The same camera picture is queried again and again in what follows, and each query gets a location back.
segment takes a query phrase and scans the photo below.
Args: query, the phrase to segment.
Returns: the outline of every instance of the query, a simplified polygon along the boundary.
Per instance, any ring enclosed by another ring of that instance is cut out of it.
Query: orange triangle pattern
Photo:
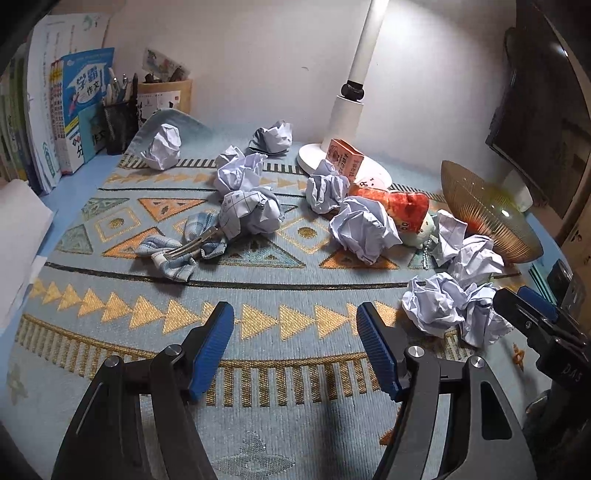
[[[138,199],[138,201],[157,222],[205,202],[205,200],[194,199]]]
[[[377,270],[398,269],[397,264],[386,257],[379,257],[373,265],[366,265],[353,252],[342,248],[338,249],[319,266],[320,268],[329,268],[331,270],[349,270],[353,268],[375,268]]]
[[[129,240],[115,245],[109,248],[103,253],[103,257],[114,257],[114,258],[135,258],[135,249],[144,240],[144,238],[150,235],[162,235],[162,232],[156,227],[152,227],[144,232],[138,233],[136,236],[131,237]]]

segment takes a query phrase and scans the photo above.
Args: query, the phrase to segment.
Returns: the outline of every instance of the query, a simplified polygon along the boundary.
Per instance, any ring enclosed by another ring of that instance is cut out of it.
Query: blue cloth
[[[217,214],[198,213],[187,219],[183,239],[185,243],[197,238],[208,228],[217,225]],[[214,241],[203,244],[200,248],[200,255],[204,259],[214,258],[226,251],[228,240],[225,236],[216,238]],[[168,260],[164,256],[175,248],[182,246],[181,242],[164,235],[150,235],[146,237],[135,250],[140,257],[152,257],[156,268],[167,278],[178,282],[186,282],[193,274],[197,262],[191,252],[174,260]]]

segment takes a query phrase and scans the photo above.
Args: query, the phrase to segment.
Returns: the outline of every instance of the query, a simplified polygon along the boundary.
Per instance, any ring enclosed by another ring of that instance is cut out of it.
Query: blue gripper pad
[[[197,402],[211,386],[233,330],[234,308],[227,304],[193,360],[193,378],[189,385],[191,400]]]
[[[398,381],[396,361],[375,327],[372,315],[364,305],[357,308],[356,318],[357,331],[361,337],[363,348],[368,354],[369,363],[371,363],[378,379],[379,387],[390,395],[390,399],[394,400],[397,394],[402,391]]]
[[[551,323],[556,323],[558,321],[556,307],[535,290],[523,285],[517,291],[517,296],[538,310],[538,312],[546,317]]]

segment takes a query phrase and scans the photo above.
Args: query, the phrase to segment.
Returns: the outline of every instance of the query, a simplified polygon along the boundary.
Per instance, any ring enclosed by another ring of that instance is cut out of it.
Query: white crumpled paper
[[[339,213],[330,221],[337,241],[364,263],[371,265],[385,248],[399,245],[396,225],[384,206],[363,197],[347,197]]]
[[[242,230],[253,234],[274,232],[281,226],[285,215],[270,189],[256,187],[249,192],[228,193],[218,218],[220,228],[230,240]]]
[[[279,120],[271,128],[260,128],[259,131],[269,153],[283,152],[291,147],[292,126],[285,120]]]
[[[495,293],[492,283],[480,287],[473,283],[466,289],[466,321],[460,324],[460,331],[464,341],[476,348],[495,343],[513,328],[492,308]]]
[[[308,178],[306,200],[314,212],[328,213],[340,206],[348,191],[349,179],[339,175],[333,164],[324,159]]]
[[[437,223],[439,241],[431,255],[437,262],[437,266],[441,267],[460,252],[468,224],[445,210],[437,211]]]
[[[408,282],[402,308],[419,330],[443,338],[448,328],[464,321],[456,308],[465,308],[467,295],[445,272],[426,279],[424,287],[418,282],[418,277]]]
[[[493,241],[484,235],[465,238],[462,247],[449,266],[449,274],[462,288],[471,283],[488,281],[490,274],[502,273],[503,259],[492,251]]]
[[[166,170],[176,166],[181,159],[181,136],[174,125],[162,124],[152,143],[141,157],[154,170]]]
[[[266,158],[266,155],[260,153],[253,153],[246,157],[236,155],[233,160],[218,168],[213,185],[222,195],[234,190],[248,192],[258,187],[261,181],[262,162]]]
[[[240,158],[244,158],[244,153],[242,153],[242,150],[240,150],[238,147],[234,147],[234,145],[230,145],[216,157],[216,167],[223,167],[232,160],[238,160]]]

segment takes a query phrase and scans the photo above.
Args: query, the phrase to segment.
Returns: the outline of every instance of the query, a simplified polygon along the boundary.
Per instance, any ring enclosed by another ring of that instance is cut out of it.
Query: metal screw
[[[119,363],[119,357],[117,355],[111,355],[105,360],[104,366],[107,368],[113,368]]]
[[[471,356],[470,363],[476,368],[482,368],[486,365],[486,362],[482,357],[479,356]]]
[[[421,358],[425,354],[425,350],[423,350],[418,345],[412,345],[408,347],[408,353],[410,356],[413,356],[414,358]]]
[[[180,353],[183,351],[183,347],[181,347],[179,344],[174,343],[172,345],[168,345],[165,349],[164,352],[168,355],[168,356],[177,356],[180,355]]]

